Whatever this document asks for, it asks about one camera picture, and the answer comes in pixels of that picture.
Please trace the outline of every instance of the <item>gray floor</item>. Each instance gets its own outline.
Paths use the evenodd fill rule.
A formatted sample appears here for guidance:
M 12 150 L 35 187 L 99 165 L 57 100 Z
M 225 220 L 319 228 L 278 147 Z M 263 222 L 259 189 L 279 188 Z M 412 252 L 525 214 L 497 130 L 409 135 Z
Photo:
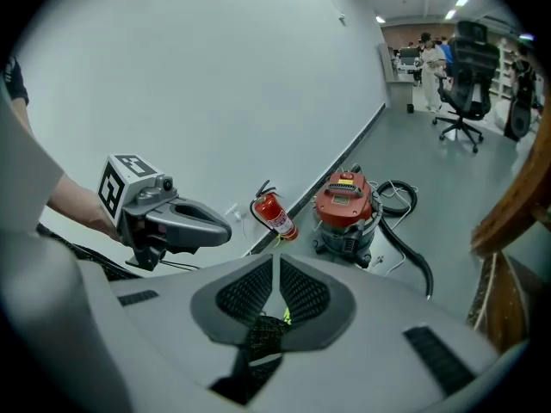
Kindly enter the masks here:
M 417 208 L 395 232 L 430 264 L 433 302 L 464 320 L 480 276 L 480 260 L 470 253 L 471 232 L 511 185 L 517 151 L 510 140 L 484 129 L 485 140 L 476 155 L 463 133 L 457 137 L 450 133 L 441 142 L 439 130 L 447 124 L 433 126 L 432 117 L 424 112 L 402 114 L 388 109 L 344 167 L 359 163 L 370 181 L 398 179 L 419 188 Z M 384 203 L 397 205 L 388 200 Z M 276 247 L 273 243 L 266 252 L 316 256 L 313 207 L 307 206 L 294 221 L 299 237 Z M 383 257 L 382 262 L 370 266 L 373 274 L 384 275 L 402 258 L 380 233 L 371 250 L 374 260 Z M 388 278 L 424 293 L 422 273 L 408 260 Z M 277 294 L 270 298 L 265 311 L 281 317 L 286 305 Z

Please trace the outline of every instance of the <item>fire extinguisher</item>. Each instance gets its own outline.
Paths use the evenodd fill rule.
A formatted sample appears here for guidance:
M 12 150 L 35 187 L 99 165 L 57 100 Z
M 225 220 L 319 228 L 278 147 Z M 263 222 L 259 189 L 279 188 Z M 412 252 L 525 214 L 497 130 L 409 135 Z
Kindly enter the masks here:
M 258 222 L 283 240 L 295 240 L 299 236 L 299 229 L 277 201 L 276 188 L 265 189 L 268 183 L 269 180 L 257 191 L 255 199 L 249 205 L 249 210 Z

